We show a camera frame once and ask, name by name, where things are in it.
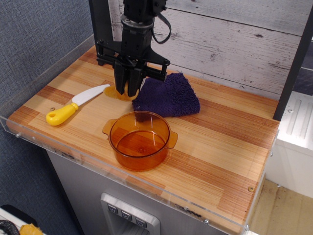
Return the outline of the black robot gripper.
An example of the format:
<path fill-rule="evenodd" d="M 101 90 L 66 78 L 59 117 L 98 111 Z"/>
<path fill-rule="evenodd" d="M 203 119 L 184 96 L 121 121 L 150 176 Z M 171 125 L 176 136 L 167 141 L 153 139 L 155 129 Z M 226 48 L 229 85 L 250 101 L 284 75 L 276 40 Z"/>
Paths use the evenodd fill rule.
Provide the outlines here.
<path fill-rule="evenodd" d="M 154 18 L 147 22 L 135 22 L 127 16 L 121 17 L 121 41 L 99 42 L 99 46 L 115 52 L 113 68 L 115 88 L 120 94 L 125 93 L 128 84 L 128 96 L 136 95 L 143 80 L 150 76 L 164 81 L 170 61 L 151 48 L 154 35 Z"/>

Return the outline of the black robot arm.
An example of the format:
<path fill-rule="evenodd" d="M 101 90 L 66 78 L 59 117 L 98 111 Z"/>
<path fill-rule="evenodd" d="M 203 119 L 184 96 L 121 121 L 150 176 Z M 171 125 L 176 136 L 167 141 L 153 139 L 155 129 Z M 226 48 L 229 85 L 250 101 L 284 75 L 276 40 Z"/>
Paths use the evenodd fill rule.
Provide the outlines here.
<path fill-rule="evenodd" d="M 96 42 L 97 61 L 112 65 L 115 88 L 119 94 L 134 97 L 144 78 L 166 79 L 170 61 L 152 50 L 151 41 L 156 38 L 156 17 L 167 26 L 170 23 L 161 14 L 166 10 L 164 0 L 125 0 L 123 3 L 122 39 L 120 42 L 99 39 Z"/>

